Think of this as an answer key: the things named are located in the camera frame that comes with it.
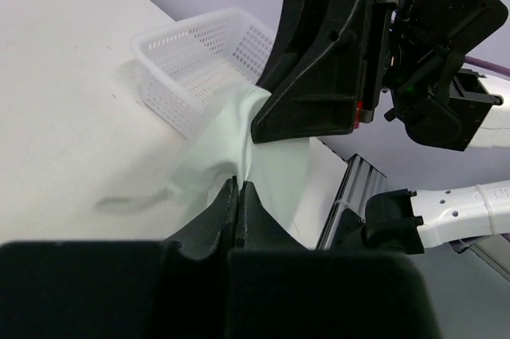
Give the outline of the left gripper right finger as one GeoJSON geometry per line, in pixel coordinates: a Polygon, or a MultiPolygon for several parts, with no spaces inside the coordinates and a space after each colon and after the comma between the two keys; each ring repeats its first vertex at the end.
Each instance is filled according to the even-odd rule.
{"type": "Polygon", "coordinates": [[[245,250],[306,250],[264,208],[255,185],[244,182],[237,204],[235,247],[245,250]]]}

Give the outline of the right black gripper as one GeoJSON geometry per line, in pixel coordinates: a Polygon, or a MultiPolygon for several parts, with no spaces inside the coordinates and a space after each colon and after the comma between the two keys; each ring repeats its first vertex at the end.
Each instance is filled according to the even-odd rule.
{"type": "Polygon", "coordinates": [[[372,122],[400,2],[283,0],[257,82],[270,97],[251,123],[253,142],[346,135],[372,122]]]}

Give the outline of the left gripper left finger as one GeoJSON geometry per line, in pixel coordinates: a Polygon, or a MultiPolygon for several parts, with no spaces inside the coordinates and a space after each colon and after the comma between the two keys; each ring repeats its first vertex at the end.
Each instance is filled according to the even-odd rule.
{"type": "Polygon", "coordinates": [[[224,255],[235,243],[239,188],[237,178],[224,182],[213,202],[165,240],[184,258],[204,261],[224,255]]]}

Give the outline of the white bra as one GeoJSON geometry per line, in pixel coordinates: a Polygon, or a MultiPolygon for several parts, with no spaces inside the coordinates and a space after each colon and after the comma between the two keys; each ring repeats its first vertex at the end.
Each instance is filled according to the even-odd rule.
{"type": "Polygon", "coordinates": [[[156,239],[205,214],[228,179],[254,185],[261,205],[288,231],[300,205],[311,160],[308,138],[253,142],[250,126],[270,97],[256,85],[219,89],[178,151],[165,182],[145,194],[109,196],[94,210],[102,239],[156,239]]]}

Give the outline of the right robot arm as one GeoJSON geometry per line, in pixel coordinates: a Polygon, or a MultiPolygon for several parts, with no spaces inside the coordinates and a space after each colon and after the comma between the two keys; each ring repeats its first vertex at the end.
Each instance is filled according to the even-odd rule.
{"type": "MultiPolygon", "coordinates": [[[[251,124],[253,141],[349,134],[373,120],[388,92],[386,119],[401,121],[417,144],[506,148],[508,71],[480,74],[469,52],[507,19],[501,0],[284,0],[258,81],[270,96],[251,124]]],[[[375,194],[378,178],[349,160],[318,248],[420,254],[509,232],[508,182],[375,194]]]]}

